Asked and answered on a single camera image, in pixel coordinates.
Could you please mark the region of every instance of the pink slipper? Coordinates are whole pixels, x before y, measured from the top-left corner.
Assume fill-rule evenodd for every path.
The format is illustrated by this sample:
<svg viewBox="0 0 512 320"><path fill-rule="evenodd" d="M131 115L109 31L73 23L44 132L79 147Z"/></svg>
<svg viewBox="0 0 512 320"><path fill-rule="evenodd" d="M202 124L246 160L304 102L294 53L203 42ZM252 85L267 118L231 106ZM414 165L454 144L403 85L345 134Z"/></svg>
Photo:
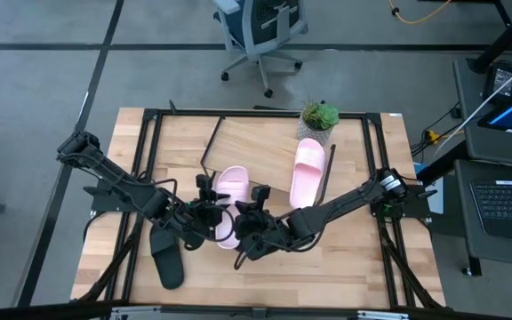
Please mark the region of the pink slipper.
<svg viewBox="0 0 512 320"><path fill-rule="evenodd" d="M319 142L306 138L295 153L290 205L293 209L312 206L324 174L325 151Z"/></svg>
<svg viewBox="0 0 512 320"><path fill-rule="evenodd" d="M217 201L216 204L230 204L227 210L235 218L240 214L235 206L236 201L246 202L248 195L248 171L242 166L231 166L227 168L220 176L215 187L218 194L230 195L230 197ZM215 228L217 239L222 239L230 233L230 229L234 226L226 212L222 213L222 222ZM233 231L232 236L223 242L218 243L223 249L234 249L240 242L235 238Z"/></svg>

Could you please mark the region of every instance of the wooden table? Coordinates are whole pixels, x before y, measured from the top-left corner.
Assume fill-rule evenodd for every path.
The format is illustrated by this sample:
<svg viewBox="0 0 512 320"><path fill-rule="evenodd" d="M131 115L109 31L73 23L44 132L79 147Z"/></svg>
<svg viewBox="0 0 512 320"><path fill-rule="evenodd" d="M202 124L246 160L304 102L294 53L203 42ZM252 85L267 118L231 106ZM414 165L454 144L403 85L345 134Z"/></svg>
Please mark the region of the wooden table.
<svg viewBox="0 0 512 320"><path fill-rule="evenodd" d="M130 171L140 131L142 108L121 108L108 157ZM287 136L296 135L298 119L229 117L240 124ZM404 120L398 114L381 114L388 159L405 177L415 177ZM164 116L158 144L154 179L175 178L183 200L197 195L195 176L218 121L216 116ZM380 166L376 133L371 136ZM148 153L150 137L144 155ZM328 145L337 145L325 201L356 188L370 174L361 122L341 120ZM290 211L287 193L273 190L266 207L274 215ZM120 213L108 213L94 221L82 251L72 297L87 292L112 258ZM376 221L368 206L327 226L318 246L306 253L277 252L261 260L246 261L233 269L237 252L206 243L193 252L181 249L185 282L165 290L151 258L145 223L136 264L131 302L177 305L266 306L294 308L388 308L388 295ZM424 287L444 304L442 286L427 230L414 219L402 221L409 265ZM125 265L118 273L115 297L121 296ZM398 299L404 302L400 272L394 266Z"/></svg>

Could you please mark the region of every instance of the yellow cable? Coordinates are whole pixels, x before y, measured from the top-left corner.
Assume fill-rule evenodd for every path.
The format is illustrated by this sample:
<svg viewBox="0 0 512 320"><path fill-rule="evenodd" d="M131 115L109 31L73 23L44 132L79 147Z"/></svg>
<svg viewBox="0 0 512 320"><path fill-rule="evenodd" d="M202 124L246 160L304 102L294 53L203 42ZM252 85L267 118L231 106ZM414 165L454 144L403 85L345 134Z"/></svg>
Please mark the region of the yellow cable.
<svg viewBox="0 0 512 320"><path fill-rule="evenodd" d="M444 4L442 4L439 8L437 8L434 12L430 13L429 15L427 15L426 17L422 18L422 19L419 19L419 20L416 20L416 21L407 21L407 20L404 20L402 18L402 16L400 16L400 13L396 12L396 16L398 17L398 19L400 19L400 21L404 22L405 24L409 24L409 25L414 25L414 24L418 24L418 23L421 23L421 22L424 22L430 18L432 18L432 16L434 16L436 13L440 12L446 5L448 5L448 3L450 3L452 0L447 0ZM390 8L392 8L392 10L395 9L395 6L392 4L392 0L388 0L388 3L390 4Z"/></svg>

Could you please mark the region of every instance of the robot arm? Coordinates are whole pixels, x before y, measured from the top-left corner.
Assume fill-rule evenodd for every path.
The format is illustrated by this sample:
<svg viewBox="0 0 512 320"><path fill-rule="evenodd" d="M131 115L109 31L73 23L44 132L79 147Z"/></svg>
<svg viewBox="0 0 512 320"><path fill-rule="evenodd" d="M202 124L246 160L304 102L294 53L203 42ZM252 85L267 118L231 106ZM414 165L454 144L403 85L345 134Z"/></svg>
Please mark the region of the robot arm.
<svg viewBox="0 0 512 320"><path fill-rule="evenodd" d="M236 204L241 213L236 217L236 237L250 260L278 250L307 251L319 241L327 223L367 204L402 203L409 195L408 187L394 169L379 169L362 186L343 196L319 206L297 209L279 218L261 209L267 193L268 188L260 187L252 192L252 197L260 203Z"/></svg>
<svg viewBox="0 0 512 320"><path fill-rule="evenodd" d="M160 228L168 228L183 239L188 250L195 250L205 239L212 239L211 228L222 219L224 208L214 203L225 197L212 191L212 180L196 177L199 198L185 203L173 192L140 181L104 156L98 139L88 132L75 132L58 149L58 160L81 170L90 169L106 181L119 201L142 214Z"/></svg>

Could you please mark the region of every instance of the white cable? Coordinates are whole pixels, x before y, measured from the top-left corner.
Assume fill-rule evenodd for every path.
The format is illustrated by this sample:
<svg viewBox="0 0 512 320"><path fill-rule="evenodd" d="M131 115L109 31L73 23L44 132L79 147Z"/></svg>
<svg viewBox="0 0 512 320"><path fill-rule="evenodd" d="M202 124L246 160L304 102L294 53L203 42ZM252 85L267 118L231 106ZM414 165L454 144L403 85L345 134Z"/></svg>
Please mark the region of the white cable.
<svg viewBox="0 0 512 320"><path fill-rule="evenodd" d="M434 156L437 155L438 152L440 152L440 149L451 139L453 138L453 136L455 136L455 134L461 130L461 128L463 128L466 124L468 124L469 121L471 121L471 119L477 114L477 112L479 112L479 110L481 110L481 108L483 108L487 102L489 102L489 100L491 100L495 95L497 95L497 93L499 93L503 88L505 88L505 86L507 84L510 84L512 82L512 77L507 80L501 87L499 87L499 89L497 89L494 93L492 93L492 95L490 95L487 99L485 99L484 103L481 104L481 106L479 106L479 108L477 108L476 111L474 111L471 116L468 117L468 119L466 121L464 121L462 124L460 124L460 126L452 133L450 134L450 136L448 137L448 139L446 139L444 142L442 142L442 144L437 148L436 152L434 153Z"/></svg>

